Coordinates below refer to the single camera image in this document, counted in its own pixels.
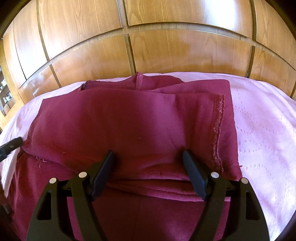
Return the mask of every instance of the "pink bedspread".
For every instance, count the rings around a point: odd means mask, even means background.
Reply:
[[[239,164],[262,206],[271,241],[275,240],[296,209],[296,102],[268,83],[244,77],[197,72],[169,75],[185,82],[205,79],[227,79],[230,82]],[[69,93],[82,83],[74,83],[30,101],[5,127],[0,144],[18,136],[26,138],[43,99]],[[17,153],[18,150],[14,151],[0,163],[6,195],[15,171]]]

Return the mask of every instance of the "wood grain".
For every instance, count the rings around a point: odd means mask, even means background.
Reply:
[[[116,0],[39,0],[39,16],[50,59],[90,37],[121,28]]]
[[[268,82],[290,96],[296,81],[296,71],[286,62],[256,48],[250,78]]]
[[[18,92],[26,104],[35,97],[58,88],[59,86],[50,67],[47,67],[30,82],[25,83],[22,87],[20,87]]]
[[[289,28],[265,0],[254,0],[257,41],[280,55],[296,69],[296,40]]]
[[[9,88],[13,98],[15,99],[16,102],[21,102],[23,104],[23,101],[17,92],[17,88],[16,88],[16,86],[13,82],[12,76],[10,74],[10,71],[9,71],[9,68],[7,65],[7,61],[6,61],[6,57],[5,57],[5,53],[4,53],[3,40],[1,40],[1,39],[0,39],[0,65],[1,65],[2,73],[3,73],[4,78],[6,80],[7,86]]]
[[[77,49],[52,66],[62,86],[79,81],[131,75],[123,36],[111,37]]]
[[[151,30],[130,34],[137,71],[196,71],[245,76],[251,45],[192,30]]]
[[[3,130],[7,123],[11,120],[11,118],[19,111],[20,108],[24,106],[22,102],[16,102],[13,107],[9,110],[7,115],[4,117],[2,113],[0,113],[0,127]]]
[[[37,22],[36,0],[30,1],[14,19],[15,46],[26,78],[47,60]]]
[[[1,9],[1,13],[4,14],[4,16],[6,17],[5,19],[3,19],[3,21],[0,21],[0,38],[3,37],[4,32],[7,30],[8,26],[13,21],[15,16],[25,5],[27,5],[29,1],[30,0],[14,0],[9,1],[9,3],[8,1],[6,1],[6,7],[4,6],[4,8]]]
[[[252,38],[247,0],[125,0],[129,25],[190,22],[226,28]]]
[[[0,39],[0,65],[3,72],[3,75],[5,77],[5,80],[7,82],[7,86],[15,99],[16,103],[12,106],[11,110],[9,110],[8,114],[4,117],[2,113],[0,113],[0,128],[3,130],[3,128],[7,125],[7,123],[10,121],[10,119],[14,116],[14,114],[24,106],[24,102],[22,101],[21,97],[19,96],[17,92],[17,88],[15,87],[15,84],[12,80],[12,76],[10,74],[7,61],[4,54],[4,44],[3,40]]]
[[[26,78],[22,71],[17,51],[15,48],[15,38],[13,31],[13,22],[9,25],[8,29],[3,36],[3,45],[8,69],[15,87],[18,89],[25,81]]]

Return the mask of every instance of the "embossed pattern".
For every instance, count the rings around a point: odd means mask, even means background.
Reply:
[[[239,164],[243,176],[250,180],[256,192],[267,221],[271,241],[274,241],[296,209],[296,102],[268,83],[244,77],[194,72],[176,72],[169,75],[183,81],[227,79],[230,82]],[[42,99],[66,94],[82,83],[74,83],[46,93],[25,105],[0,135],[0,145],[14,135],[27,136]],[[3,161],[2,182],[5,193],[14,172],[16,156],[17,153],[14,151]]]

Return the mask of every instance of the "maroon fabric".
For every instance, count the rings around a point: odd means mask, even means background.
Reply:
[[[186,148],[212,171],[241,177],[228,81],[182,83],[138,73],[116,83],[88,81],[69,94],[45,99],[9,191],[14,227],[24,240],[48,180],[72,178],[111,149],[118,162],[94,203],[109,240],[188,240],[204,203],[182,166]],[[70,213],[79,237],[73,209]],[[220,222],[216,239],[224,227]]]

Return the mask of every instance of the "wooden headboard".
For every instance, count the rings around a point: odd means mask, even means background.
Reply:
[[[296,98],[296,40],[264,0],[31,0],[1,53],[14,111],[74,82],[137,71],[234,74]]]

